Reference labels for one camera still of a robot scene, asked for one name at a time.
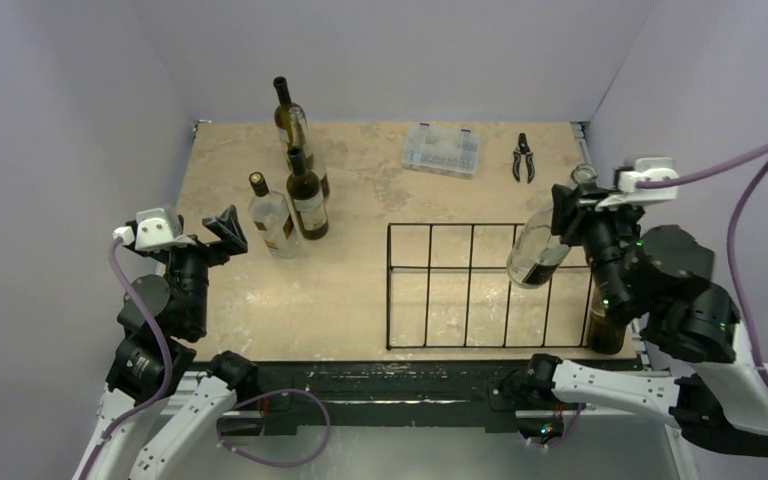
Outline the clear wine bottle dark label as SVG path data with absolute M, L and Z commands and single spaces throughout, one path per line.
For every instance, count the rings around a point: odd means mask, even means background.
M 551 233 L 553 201 L 534 213 L 518 234 L 507 259 L 510 281 L 523 289 L 546 284 L 571 248 Z

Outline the green wine bottle front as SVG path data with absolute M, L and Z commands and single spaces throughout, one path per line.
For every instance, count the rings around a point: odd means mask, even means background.
M 287 151 L 290 174 L 286 188 L 296 212 L 302 236 L 319 240 L 329 230 L 325 196 L 319 177 L 305 164 L 304 150 L 291 147 Z

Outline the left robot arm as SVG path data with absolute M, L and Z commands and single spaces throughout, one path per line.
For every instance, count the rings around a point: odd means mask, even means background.
M 222 413 L 257 399 L 256 365 L 226 351 L 185 404 L 155 426 L 193 364 L 192 344 L 206 335 L 210 269 L 248 251 L 235 206 L 202 224 L 215 240 L 185 234 L 182 216 L 162 206 L 112 234 L 108 262 L 124 289 L 116 317 L 124 337 L 77 479 L 165 479 Z

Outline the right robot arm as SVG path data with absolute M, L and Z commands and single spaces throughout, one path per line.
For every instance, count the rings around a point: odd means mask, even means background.
M 768 458 L 768 384 L 751 361 L 747 317 L 712 281 L 713 251 L 677 225 L 642 231 L 643 208 L 609 206 L 609 195 L 594 184 L 554 185 L 551 231 L 584 250 L 606 322 L 644 318 L 643 340 L 692 374 L 627 375 L 536 354 L 501 380 L 500 394 L 536 407 L 589 403 L 646 415 L 705 450 Z

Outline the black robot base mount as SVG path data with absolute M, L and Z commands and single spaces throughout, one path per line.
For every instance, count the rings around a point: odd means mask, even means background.
M 273 397 L 222 415 L 229 438 L 294 435 L 302 427 L 479 428 L 560 438 L 573 403 L 529 392 L 525 360 L 262 361 L 250 396 Z

